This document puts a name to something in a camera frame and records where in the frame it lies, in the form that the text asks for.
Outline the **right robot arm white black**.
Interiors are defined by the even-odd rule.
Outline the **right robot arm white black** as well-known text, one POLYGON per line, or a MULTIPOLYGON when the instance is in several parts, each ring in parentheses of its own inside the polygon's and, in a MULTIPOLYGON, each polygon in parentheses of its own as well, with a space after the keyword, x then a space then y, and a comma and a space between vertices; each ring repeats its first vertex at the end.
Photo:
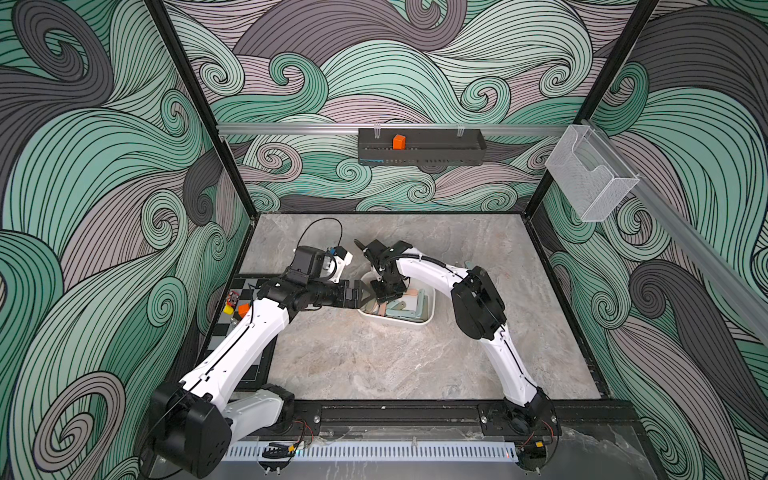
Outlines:
POLYGON ((398 241, 386 246, 378 240, 355 242, 370 262, 377 279, 373 291, 378 300, 394 300, 404 292, 408 279, 420 281, 451 300, 459 330, 482 345, 504 395, 511 428, 524 437, 543 429, 560 435, 551 398, 532 379, 507 326, 505 304, 488 272, 447 264, 423 254, 411 244, 398 241))

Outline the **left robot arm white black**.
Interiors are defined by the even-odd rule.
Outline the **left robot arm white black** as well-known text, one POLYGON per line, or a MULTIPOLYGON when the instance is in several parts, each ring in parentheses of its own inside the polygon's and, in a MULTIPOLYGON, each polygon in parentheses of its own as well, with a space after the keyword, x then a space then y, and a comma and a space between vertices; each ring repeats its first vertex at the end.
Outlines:
POLYGON ((231 443, 277 424, 289 393, 267 386, 233 401, 236 387, 265 348, 296 315, 313 307, 358 309, 372 290, 360 280, 272 277, 256 289, 245 317, 199 365, 152 393, 144 444, 197 478, 209 475, 231 443))

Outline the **white storage box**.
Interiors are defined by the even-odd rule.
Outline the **white storage box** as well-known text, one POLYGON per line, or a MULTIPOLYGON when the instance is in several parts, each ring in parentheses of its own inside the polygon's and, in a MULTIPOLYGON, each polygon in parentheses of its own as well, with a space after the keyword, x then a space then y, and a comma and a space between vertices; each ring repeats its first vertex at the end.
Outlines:
POLYGON ((407 279, 406 292, 398 299, 380 303, 373 298, 357 313, 382 324, 421 327, 429 323, 435 312, 436 290, 424 282, 407 279))

